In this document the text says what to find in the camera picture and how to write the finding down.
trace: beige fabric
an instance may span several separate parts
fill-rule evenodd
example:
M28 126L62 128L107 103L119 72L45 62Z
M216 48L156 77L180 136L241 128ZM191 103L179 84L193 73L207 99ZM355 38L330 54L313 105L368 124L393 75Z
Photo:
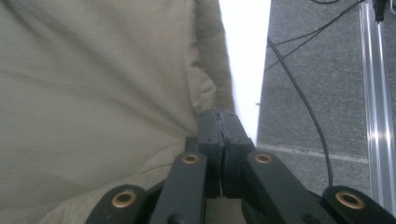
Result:
M8 0L0 21L0 223L84 223L233 109L217 1Z

